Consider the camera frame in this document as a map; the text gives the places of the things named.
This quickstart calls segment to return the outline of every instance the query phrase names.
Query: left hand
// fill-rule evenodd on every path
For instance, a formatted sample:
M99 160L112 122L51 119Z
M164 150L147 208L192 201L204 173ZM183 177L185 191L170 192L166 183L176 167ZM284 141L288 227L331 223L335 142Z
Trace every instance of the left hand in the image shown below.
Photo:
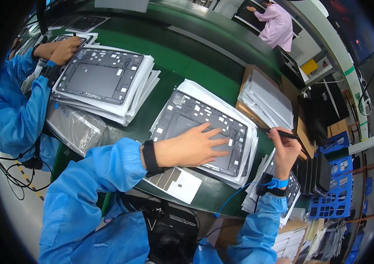
M278 131L285 133L292 132L288 129L276 127L269 130L268 137L275 145L275 178L280 180L288 179L291 168L293 167L297 157L301 151L301 144L296 139L280 137Z
M15 50L15 48L20 44L20 42L21 42L22 40L23 40L22 38L16 38L16 39L14 39L14 43L13 43L13 45L11 46L11 50Z
M51 43L41 44L35 49L33 55L45 60L49 60L61 43L62 41L55 41Z
M254 7L252 7L252 6L248 6L247 7L247 10L248 11L252 11L253 13L255 13L257 10L256 10L256 8L254 8Z

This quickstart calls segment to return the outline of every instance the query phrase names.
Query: white paper sheet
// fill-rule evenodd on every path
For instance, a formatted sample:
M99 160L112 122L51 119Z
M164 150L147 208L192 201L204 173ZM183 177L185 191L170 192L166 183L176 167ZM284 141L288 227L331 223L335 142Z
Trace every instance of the white paper sheet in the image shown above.
M159 187L158 185L152 183L152 179L145 179L143 178L143 180L153 186L155 186L156 188L164 191L165 193L187 203L187 204L190 204L192 201L193 201L193 198L194 196L196 195L197 193L197 190L199 189L200 185L202 184L202 180L199 179L198 177L195 177L193 175L191 175L190 173L184 171L183 169L179 168L179 167L174 167L172 168L171 170L179 170L181 171L179 176L178 176L178 179L177 180L171 180L171 177L167 180L167 182L164 184L165 185L165 188L167 188L167 190L164 190L164 188L162 187ZM161 178L160 176L161 174L159 175L155 175L153 177L159 177L159 180Z

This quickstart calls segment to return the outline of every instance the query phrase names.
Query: right hand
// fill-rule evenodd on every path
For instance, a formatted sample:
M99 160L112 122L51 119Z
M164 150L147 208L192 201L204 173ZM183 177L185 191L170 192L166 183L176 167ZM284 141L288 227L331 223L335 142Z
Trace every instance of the right hand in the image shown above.
M211 147L228 144L229 139L209 139L222 130L212 129L202 133L210 123L191 128L183 134L154 143L155 157L159 167L197 167L212 161L215 157L227 156L228 151L216 151Z
M292 134L288 129L276 127L269 130L268 137L275 145L275 177L280 180L288 179L291 168L301 151L301 144L296 139L280 137L278 131Z
M257 10L256 10L256 8L254 8L254 7L252 7L252 6L248 6L247 7L247 10L248 11L252 11L253 13L255 13Z
M60 41L49 60L62 66L79 50L80 45L81 40L77 36Z

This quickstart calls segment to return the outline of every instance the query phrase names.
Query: gray floor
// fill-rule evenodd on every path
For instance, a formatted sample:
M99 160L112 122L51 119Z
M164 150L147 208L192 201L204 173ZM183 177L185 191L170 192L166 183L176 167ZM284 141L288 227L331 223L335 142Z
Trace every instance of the gray floor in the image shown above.
M5 168L15 164L15 161L2 161ZM31 179L31 170L22 168L26 176ZM10 174L16 179L27 184L25 177L19 171L17 166L10 169ZM32 185L35 188L41 188L46 186L51 181L50 172L35 171L35 176ZM11 183L12 189L10 188L7 178L0 170L0 196L2 203L4 204L5 212L10 219L11 224L14 226L15 232L22 244L26 246L28 252L37 260L39 256L39 237L40 230L42 228L42 211L43 211L43 200L39 195L33 191L25 188L24 200L20 201L15 194L19 197L23 197L23 192L20 187L17 187ZM39 191L42 197L45 197L46 190Z

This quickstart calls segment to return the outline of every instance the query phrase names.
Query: computer monitor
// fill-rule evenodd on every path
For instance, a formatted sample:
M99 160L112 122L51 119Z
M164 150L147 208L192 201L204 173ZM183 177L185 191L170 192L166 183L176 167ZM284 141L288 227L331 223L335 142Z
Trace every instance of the computer monitor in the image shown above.
M321 0L328 20L359 66L374 53L374 26L356 0Z

